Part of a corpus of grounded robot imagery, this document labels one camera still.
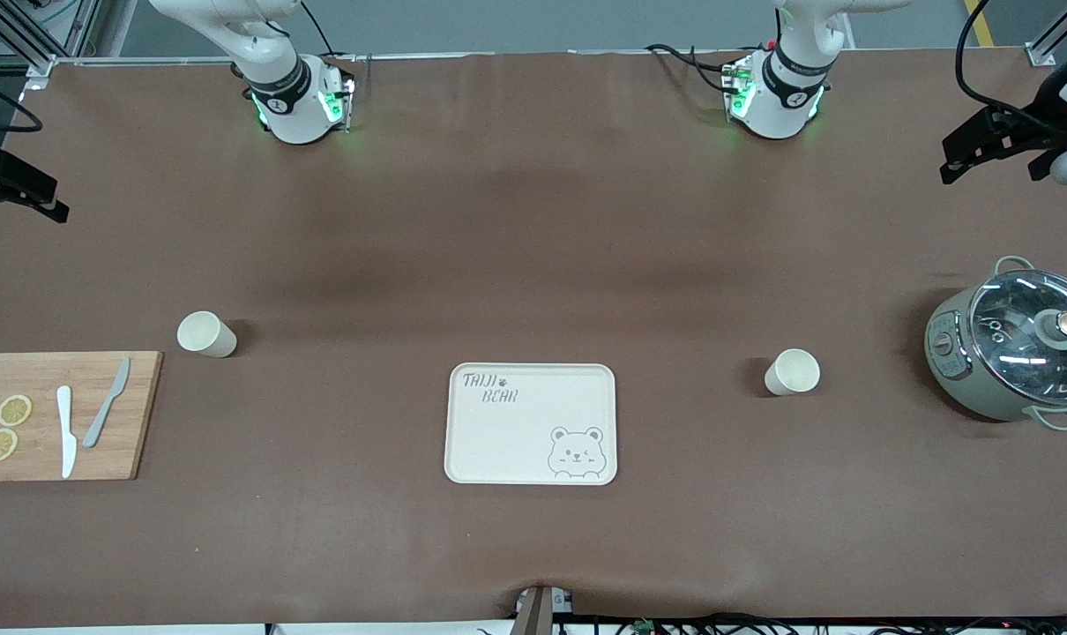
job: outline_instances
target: lid handle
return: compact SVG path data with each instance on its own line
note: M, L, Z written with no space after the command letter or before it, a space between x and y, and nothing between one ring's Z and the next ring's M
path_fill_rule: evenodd
M1019 265L1020 269L1034 269L1034 265L1031 265L1031 260L1023 256L1005 256L997 260L997 267L993 267L992 274L998 276L1000 274L1000 266L1006 261L1014 261L1014 264Z
M1045 408L1041 406L1029 406L1024 408L1024 414L1026 414L1034 420L1037 420L1040 424L1049 427L1049 429L1056 431L1067 431L1067 425L1056 426L1053 423L1047 420L1047 418L1045 417L1045 414L1067 414L1067 408Z

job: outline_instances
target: white paper cup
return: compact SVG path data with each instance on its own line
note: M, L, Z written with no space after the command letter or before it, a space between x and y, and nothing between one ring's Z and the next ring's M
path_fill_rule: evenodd
M819 383L819 363L812 353L791 348L780 353L765 374L765 387L779 397L808 393Z
M227 358L236 350L236 334L214 313L197 311L177 327L177 343L191 353Z

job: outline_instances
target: white plastic knife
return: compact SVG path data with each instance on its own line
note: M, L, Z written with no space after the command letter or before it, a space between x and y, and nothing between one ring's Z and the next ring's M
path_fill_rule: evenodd
M107 423L107 414L110 414L110 406L114 399L118 398L122 391L126 390L126 378L129 377L129 356L123 359L122 366L118 366L118 374L114 377L113 384L110 385L110 393L107 393L106 401L99 413L94 416L90 429L86 429L86 436L83 438L83 447L94 447L99 442L99 434L102 434L102 424Z
M59 401L59 431L63 435L63 478L70 478L75 467L75 451L79 449L79 440L70 434L70 386L59 386L54 397Z

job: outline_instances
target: yellow floor line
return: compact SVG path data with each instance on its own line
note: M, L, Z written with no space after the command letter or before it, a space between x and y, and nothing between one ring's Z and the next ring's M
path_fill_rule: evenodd
M973 15L976 3L977 0L965 0L965 7L968 9L969 15ZM984 12L981 12L976 21L973 21L973 32L976 33L976 39L981 43L981 47L996 47L996 43L992 42L992 32L988 31L988 21L984 19Z

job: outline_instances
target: metal frame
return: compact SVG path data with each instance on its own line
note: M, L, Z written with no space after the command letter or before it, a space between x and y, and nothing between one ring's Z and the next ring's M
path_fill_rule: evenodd
M81 57L102 0L79 0L66 41L59 43L13 0L0 0L0 39L13 55L0 55L0 68L28 67L29 77L46 76L59 58Z
M1024 49L1034 67L1053 67L1054 48L1067 36L1067 9L1042 29L1038 39L1025 42Z

